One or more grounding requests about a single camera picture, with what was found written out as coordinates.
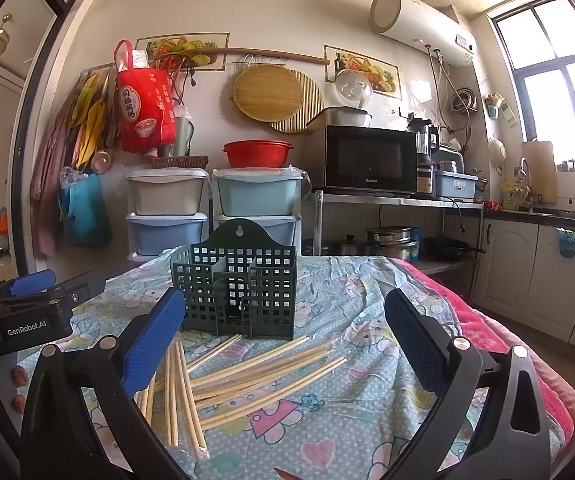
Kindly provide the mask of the left hand red nails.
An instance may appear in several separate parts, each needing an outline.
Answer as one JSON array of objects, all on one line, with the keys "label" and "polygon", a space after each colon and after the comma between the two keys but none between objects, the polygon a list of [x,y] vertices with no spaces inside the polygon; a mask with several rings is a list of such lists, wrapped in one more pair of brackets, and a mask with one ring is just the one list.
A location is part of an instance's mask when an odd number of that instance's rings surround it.
[{"label": "left hand red nails", "polygon": [[[15,366],[11,370],[12,382],[15,388],[25,388],[28,385],[28,375],[24,367]],[[21,393],[15,393],[15,396],[11,400],[11,408],[14,409],[15,413],[22,414],[24,412],[26,399]]]}]

